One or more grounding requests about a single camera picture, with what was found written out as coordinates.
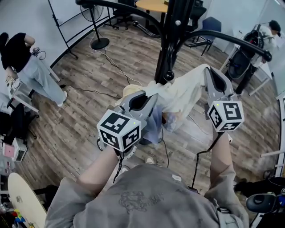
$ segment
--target white cable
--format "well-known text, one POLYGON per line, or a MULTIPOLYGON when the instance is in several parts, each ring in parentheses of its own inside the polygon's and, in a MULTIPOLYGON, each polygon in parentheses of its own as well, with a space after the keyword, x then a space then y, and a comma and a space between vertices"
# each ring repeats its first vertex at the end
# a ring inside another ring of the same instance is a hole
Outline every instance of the white cable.
MULTIPOLYGON (((89 42, 89 47, 90 47, 90 48, 91 48, 91 42, 92 42, 92 40, 94 39, 94 37, 95 37, 95 33, 94 33, 92 39, 91 39, 90 42, 89 42)), ((93 50, 93 51, 95 51, 95 52, 100 52, 101 54, 105 55, 108 59, 110 59, 110 60, 114 63, 114 61, 113 61, 109 56, 107 56, 106 54, 104 54, 103 52, 98 51, 98 50, 94 50, 94 49, 92 49, 92 48, 91 48, 91 50, 93 50)), ((122 72, 122 70, 119 68, 119 66, 118 66, 116 63, 114 63, 114 64, 115 64, 115 65, 117 66, 117 68, 121 71, 121 73, 122 73, 123 75, 125 75, 128 79, 133 80, 133 81, 139 83, 139 84, 141 85, 141 87, 143 87, 142 83, 140 83, 139 81, 134 80, 134 79, 132 79, 131 77, 127 76, 124 72, 122 72)))
POLYGON ((201 131, 203 131, 203 129, 195 122, 195 120, 192 118, 192 116, 189 114, 188 115, 192 120, 193 120, 193 122, 197 125, 197 127, 199 127, 199 129, 201 130, 201 131))

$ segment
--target beige tabletop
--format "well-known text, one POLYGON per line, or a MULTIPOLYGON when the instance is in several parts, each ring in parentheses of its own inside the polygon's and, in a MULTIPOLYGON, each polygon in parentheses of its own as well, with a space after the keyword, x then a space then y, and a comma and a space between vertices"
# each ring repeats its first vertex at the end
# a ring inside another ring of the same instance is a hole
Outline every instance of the beige tabletop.
POLYGON ((139 0, 136 2, 136 6, 156 12, 167 12, 168 5, 164 4, 164 0, 139 0))
POLYGON ((14 209, 18 209, 28 223, 44 228, 46 210, 27 182, 17 173, 8 178, 8 190, 14 209))

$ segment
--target black cap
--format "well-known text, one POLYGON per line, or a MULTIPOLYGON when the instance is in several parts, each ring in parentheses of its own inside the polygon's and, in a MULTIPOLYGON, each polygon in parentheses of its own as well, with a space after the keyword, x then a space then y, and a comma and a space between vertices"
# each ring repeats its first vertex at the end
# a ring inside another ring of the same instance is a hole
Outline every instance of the black cap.
POLYGON ((280 34, 281 27, 280 27, 280 25, 278 24, 277 21, 272 20, 271 22, 269 22, 269 26, 270 26, 271 30, 277 31, 277 35, 279 37, 281 36, 281 34, 280 34))

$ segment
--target standing fan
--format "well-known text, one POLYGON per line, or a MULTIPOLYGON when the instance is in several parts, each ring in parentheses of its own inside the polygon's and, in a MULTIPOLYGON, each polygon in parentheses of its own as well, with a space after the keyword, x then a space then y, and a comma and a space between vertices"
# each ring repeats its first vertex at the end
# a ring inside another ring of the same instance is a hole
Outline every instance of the standing fan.
POLYGON ((102 49, 106 47, 110 42, 109 39, 107 38, 100 38, 98 31, 96 29, 95 22, 98 21, 98 19, 101 17, 103 9, 104 9, 103 6, 93 5, 93 4, 83 4, 80 6, 81 14, 86 20, 93 22, 94 29, 97 35, 97 40, 94 40, 91 43, 91 48, 93 50, 102 49))

